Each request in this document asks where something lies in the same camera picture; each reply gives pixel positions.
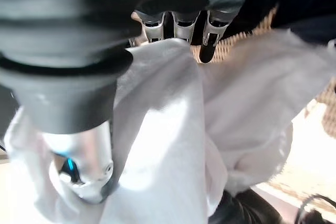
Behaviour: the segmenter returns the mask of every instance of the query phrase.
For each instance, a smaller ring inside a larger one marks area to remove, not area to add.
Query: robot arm
[[[175,37],[191,42],[199,12],[220,9],[221,1],[0,0],[0,83],[62,160],[59,176],[80,198],[96,204],[111,191],[113,101],[117,79],[132,63],[123,45],[141,33],[131,13],[139,10],[156,41],[172,11]],[[209,12],[204,46],[216,47],[234,17],[226,13]]]

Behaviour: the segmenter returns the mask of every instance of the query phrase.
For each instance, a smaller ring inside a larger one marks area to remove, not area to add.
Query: black rubber cover
[[[202,63],[208,63],[212,60],[216,47],[211,45],[205,46],[204,44],[201,45],[199,58]]]
[[[31,67],[0,58],[2,84],[40,130],[54,134],[82,132],[110,119],[117,84],[132,62],[126,50],[85,68]]]
[[[119,45],[141,33],[142,0],[0,0],[0,82],[44,132],[71,134],[112,115]]]

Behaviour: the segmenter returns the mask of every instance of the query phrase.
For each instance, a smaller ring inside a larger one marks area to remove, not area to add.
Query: silver metal cylinder
[[[52,152],[71,160],[77,167],[80,181],[73,182],[68,174],[59,171],[60,179],[85,201],[93,204],[103,201],[107,195],[103,195],[106,190],[102,188],[113,173],[109,122],[75,134],[42,135]]]
[[[51,151],[71,158],[77,165],[82,182],[103,179],[112,164],[110,125],[103,124],[75,134],[43,133]]]

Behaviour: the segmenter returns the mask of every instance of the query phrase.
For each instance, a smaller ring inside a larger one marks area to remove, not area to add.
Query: black fabric
[[[253,190],[232,197],[224,191],[208,224],[280,224],[280,214]]]
[[[327,44],[336,38],[336,0],[280,0],[274,28],[290,28],[301,39]]]
[[[250,32],[276,6],[278,0],[245,0],[238,15],[227,27],[223,38]]]

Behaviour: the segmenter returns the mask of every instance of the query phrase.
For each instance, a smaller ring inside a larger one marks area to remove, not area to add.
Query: black object
[[[274,28],[290,28],[301,39],[326,45],[336,38],[336,0],[280,0]]]
[[[118,45],[141,33],[130,18],[140,1],[0,0],[0,82],[40,130],[77,133],[110,118],[132,62]]]
[[[223,38],[242,31],[251,32],[277,3],[278,0],[245,0],[239,13],[225,30]]]
[[[319,194],[312,195],[303,201],[296,215],[295,224],[329,224],[330,223],[328,221],[323,220],[321,213],[319,213],[316,210],[313,210],[312,212],[309,212],[309,213],[304,213],[305,206],[315,199],[322,199],[328,202],[334,208],[336,208],[336,202],[331,200],[330,198],[323,196],[323,195],[319,195]]]
[[[210,44],[207,46],[204,44],[201,45],[199,58],[202,63],[208,63],[212,60],[215,50],[216,50],[216,46],[213,46],[213,43],[216,40],[216,37],[217,37],[216,35],[210,34],[209,41],[208,41]]]
[[[280,214],[253,190],[232,197],[224,191],[208,224],[280,224]]]

